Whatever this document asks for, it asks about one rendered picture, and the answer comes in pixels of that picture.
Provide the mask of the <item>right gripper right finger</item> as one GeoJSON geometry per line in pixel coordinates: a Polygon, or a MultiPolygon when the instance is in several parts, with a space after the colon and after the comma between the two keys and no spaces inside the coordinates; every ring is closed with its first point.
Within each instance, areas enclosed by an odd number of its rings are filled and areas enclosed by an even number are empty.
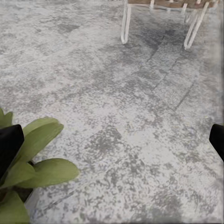
{"type": "Polygon", "coordinates": [[[213,124],[209,140],[224,162],[224,126],[213,124]]]}

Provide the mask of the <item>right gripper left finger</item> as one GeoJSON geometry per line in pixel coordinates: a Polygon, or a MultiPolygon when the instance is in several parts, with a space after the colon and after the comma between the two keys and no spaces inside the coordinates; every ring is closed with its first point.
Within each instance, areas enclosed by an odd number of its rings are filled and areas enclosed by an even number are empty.
{"type": "Polygon", "coordinates": [[[20,150],[24,138],[20,124],[0,129],[0,180],[20,150]]]}

